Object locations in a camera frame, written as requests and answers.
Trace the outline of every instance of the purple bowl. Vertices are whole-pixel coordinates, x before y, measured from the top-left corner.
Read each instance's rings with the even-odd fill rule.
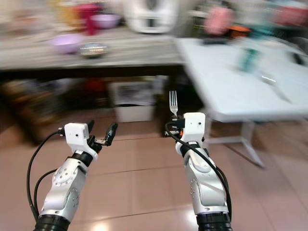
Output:
[[[91,17],[95,26],[100,29],[111,29],[119,24],[121,17],[117,14],[97,14]]]
[[[79,51],[83,40],[80,34],[58,35],[51,40],[51,44],[59,54],[72,54]]]

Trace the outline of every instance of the silver fork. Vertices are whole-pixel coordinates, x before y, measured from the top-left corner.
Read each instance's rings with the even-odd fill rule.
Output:
[[[177,99],[177,92],[175,90],[169,91],[169,107],[170,111],[177,117],[178,99]]]

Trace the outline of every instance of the countertop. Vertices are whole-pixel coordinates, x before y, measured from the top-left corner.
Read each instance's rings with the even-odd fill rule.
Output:
[[[102,67],[138,67],[184,65],[170,35],[138,34],[127,27],[103,30],[86,37],[86,42],[103,42],[109,52],[99,59],[85,59],[80,55],[57,54],[49,40],[29,37],[1,38],[1,71],[46,69],[78,69]]]

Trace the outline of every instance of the white table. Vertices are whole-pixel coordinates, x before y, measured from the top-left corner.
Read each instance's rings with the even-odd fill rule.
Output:
[[[178,38],[177,47],[186,61],[186,71],[206,105],[205,144],[242,142],[252,159],[264,164],[251,146],[254,121],[298,120],[308,117],[308,66],[292,62],[295,48],[278,42],[243,39],[233,45],[203,45],[196,38]],[[243,48],[259,51],[252,73],[239,70]],[[276,86],[292,103],[281,99],[261,80],[271,75]],[[241,136],[209,138],[212,120],[244,122]]]

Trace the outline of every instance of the white appliance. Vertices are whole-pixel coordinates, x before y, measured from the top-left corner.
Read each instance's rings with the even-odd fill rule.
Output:
[[[167,33],[176,24],[179,0],[123,0],[128,26],[141,33]]]

